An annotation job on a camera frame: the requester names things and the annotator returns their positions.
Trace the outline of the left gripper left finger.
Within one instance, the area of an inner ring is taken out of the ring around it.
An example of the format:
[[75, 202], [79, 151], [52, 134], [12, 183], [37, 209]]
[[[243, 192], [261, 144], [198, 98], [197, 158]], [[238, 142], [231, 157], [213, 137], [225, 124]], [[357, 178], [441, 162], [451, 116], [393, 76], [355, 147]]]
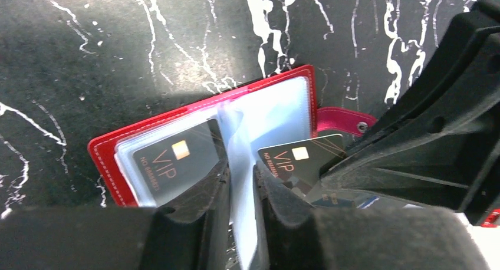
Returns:
[[29, 208], [1, 220], [2, 269], [224, 269], [229, 167], [158, 208]]

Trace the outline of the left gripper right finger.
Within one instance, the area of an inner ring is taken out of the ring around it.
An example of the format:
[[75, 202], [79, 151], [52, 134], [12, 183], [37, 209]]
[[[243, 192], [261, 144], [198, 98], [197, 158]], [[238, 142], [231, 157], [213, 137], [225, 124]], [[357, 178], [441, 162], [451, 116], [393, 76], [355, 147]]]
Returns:
[[253, 168], [254, 269], [481, 269], [482, 255], [444, 208], [315, 208]]

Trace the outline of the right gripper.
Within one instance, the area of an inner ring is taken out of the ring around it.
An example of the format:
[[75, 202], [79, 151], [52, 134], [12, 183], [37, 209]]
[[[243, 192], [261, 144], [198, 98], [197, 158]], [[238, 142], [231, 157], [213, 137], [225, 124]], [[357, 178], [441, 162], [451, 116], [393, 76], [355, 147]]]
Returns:
[[320, 182], [499, 225], [499, 0], [451, 20], [415, 83]]

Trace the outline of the black VIP card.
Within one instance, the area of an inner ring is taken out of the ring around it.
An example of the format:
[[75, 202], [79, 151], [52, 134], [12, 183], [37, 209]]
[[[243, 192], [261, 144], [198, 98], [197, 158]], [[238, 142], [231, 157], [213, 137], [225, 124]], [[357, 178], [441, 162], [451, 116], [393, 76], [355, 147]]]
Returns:
[[258, 154], [274, 177], [305, 195], [323, 173], [347, 155], [339, 133], [264, 147]]
[[173, 200], [226, 157], [215, 118], [148, 143], [131, 155], [141, 206], [160, 206]]

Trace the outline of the red card holder wallet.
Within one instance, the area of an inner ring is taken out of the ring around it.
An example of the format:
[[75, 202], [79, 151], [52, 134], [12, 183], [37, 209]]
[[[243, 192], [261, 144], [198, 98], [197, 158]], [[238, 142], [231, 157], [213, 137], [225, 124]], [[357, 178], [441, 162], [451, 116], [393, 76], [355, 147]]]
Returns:
[[322, 207], [338, 199], [320, 176], [346, 157], [343, 134], [362, 136], [376, 118], [318, 108], [314, 69], [303, 65], [92, 139], [88, 151], [113, 199], [157, 207], [229, 162], [231, 223], [241, 269], [255, 269], [257, 224], [252, 168], [262, 161], [299, 197]]

